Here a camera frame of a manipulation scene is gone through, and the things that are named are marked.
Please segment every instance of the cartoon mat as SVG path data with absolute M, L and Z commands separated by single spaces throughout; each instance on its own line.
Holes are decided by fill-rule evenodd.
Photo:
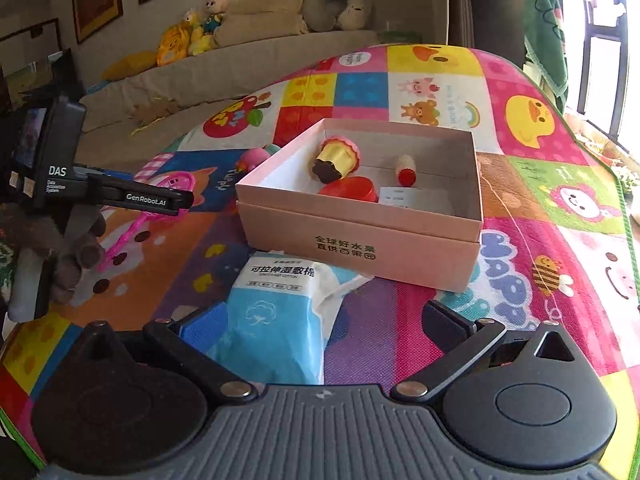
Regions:
M 234 210 L 242 150 L 283 146 L 331 117 L 471 130 L 485 220 L 463 294 L 376 278 L 345 298 L 326 350 L 326 382 L 388 388 L 437 359 L 440 351 L 421 329 L 422 306 L 431 298 L 511 329 L 557 320 L 618 408 L 602 465 L 618 479 L 634 478 L 638 272 L 620 188 L 519 69 L 450 46 L 379 46 L 324 60 L 229 106 L 157 156 L 137 178 L 153 183 L 190 171 L 194 207 L 179 222 L 144 225 L 102 272 L 84 274 L 70 305 L 14 331 L 0 365 L 4 424 L 41 455 L 31 407 L 87 322 L 107 319 L 117 330 L 136 330 L 225 299 L 250 252 Z M 138 213 L 105 215 L 102 242 L 110 246 Z

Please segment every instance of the cotton pad package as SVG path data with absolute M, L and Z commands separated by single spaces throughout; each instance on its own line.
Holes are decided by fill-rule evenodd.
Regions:
M 323 384 L 324 348 L 342 298 L 370 279 L 294 256 L 255 253 L 226 301 L 226 330 L 207 355 L 247 381 Z

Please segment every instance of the metal screw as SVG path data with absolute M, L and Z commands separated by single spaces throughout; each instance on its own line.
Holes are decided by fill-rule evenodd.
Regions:
M 220 388 L 220 392 L 225 397 L 231 397 L 232 399 L 242 399 L 251 394 L 251 385 L 243 383 L 242 381 L 231 381 L 224 383 Z
M 428 391 L 429 389 L 418 381 L 404 381 L 396 384 L 396 392 L 405 397 L 421 397 Z

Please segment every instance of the cardboard box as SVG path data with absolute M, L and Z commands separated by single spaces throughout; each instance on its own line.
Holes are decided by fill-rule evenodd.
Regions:
M 441 214 L 318 195 L 312 173 L 334 135 L 360 149 L 354 174 L 396 187 L 396 159 L 411 155 L 415 188 L 432 190 Z M 391 280 L 464 292 L 478 259 L 482 204 L 470 132 L 421 124 L 324 119 L 236 184 L 249 244 Z

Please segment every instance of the black gripper pad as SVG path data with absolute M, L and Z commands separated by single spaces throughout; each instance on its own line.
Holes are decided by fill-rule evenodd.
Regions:
M 42 480 L 89 480 L 49 465 Z M 270 386 L 244 406 L 220 408 L 202 436 L 170 462 L 102 480 L 612 480 L 594 463 L 527 473 L 482 462 L 454 444 L 433 412 L 380 388 Z

